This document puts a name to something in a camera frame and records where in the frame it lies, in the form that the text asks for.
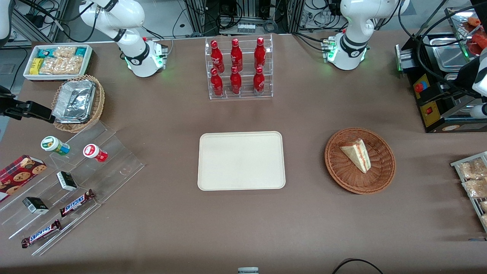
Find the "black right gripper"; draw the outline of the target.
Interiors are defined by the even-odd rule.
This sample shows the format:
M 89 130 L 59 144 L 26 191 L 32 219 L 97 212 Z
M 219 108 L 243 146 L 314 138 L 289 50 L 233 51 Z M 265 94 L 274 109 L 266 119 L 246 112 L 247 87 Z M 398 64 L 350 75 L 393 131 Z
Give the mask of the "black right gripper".
M 15 107 L 14 102 L 15 95 L 13 95 L 9 89 L 0 87 L 0 115 L 10 118 L 18 118 L 15 114 L 8 114 L 6 111 L 11 107 Z M 46 121 L 48 123 L 54 123 L 56 117 L 52 114 L 52 109 L 38 104 L 34 101 L 17 102 L 17 108 L 19 109 L 19 115 L 22 118 L 36 118 Z

